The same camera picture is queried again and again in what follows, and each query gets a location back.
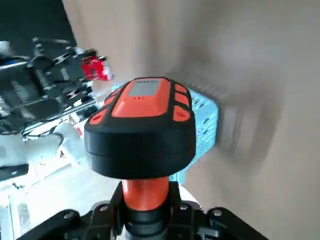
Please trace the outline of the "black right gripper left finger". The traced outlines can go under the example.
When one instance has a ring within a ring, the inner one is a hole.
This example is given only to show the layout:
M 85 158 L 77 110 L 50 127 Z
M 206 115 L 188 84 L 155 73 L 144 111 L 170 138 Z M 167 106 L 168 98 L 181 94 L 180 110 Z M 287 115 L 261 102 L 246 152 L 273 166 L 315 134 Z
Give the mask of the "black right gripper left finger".
M 125 227 L 126 205 L 120 182 L 110 201 L 96 203 L 84 214 L 65 209 L 24 234 L 26 240 L 116 240 L 131 235 Z

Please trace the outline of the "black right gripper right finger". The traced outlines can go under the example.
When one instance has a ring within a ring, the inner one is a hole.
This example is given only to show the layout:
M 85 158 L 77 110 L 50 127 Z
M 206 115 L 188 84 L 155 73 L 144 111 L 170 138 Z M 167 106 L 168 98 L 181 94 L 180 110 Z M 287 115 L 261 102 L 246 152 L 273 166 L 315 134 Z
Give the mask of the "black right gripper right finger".
M 193 201 L 182 200 L 179 184 L 169 183 L 171 217 L 167 240 L 266 240 L 263 234 L 230 210 L 214 207 L 203 211 Z

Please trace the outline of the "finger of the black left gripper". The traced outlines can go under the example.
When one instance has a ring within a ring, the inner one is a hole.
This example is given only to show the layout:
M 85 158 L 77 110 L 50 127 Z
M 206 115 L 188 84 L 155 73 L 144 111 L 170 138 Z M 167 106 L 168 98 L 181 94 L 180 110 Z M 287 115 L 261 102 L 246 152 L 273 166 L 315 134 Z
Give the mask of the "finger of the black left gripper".
M 49 98 L 55 99 L 62 110 L 72 107 L 77 101 L 88 102 L 94 99 L 93 81 L 86 78 L 55 80 L 49 89 Z
M 49 39 L 49 38 L 39 38 L 34 37 L 32 39 L 34 43 L 34 57 L 31 60 L 34 62 L 35 60 L 45 60 L 49 63 L 55 65 L 61 64 L 70 58 L 78 58 L 78 57 L 92 57 L 97 55 L 97 50 L 94 48 L 85 49 L 79 46 L 71 46 L 69 40 L 65 39 Z M 51 45 L 65 45 L 65 51 L 63 54 L 58 55 L 54 58 L 49 58 L 45 54 L 44 44 L 51 44 Z

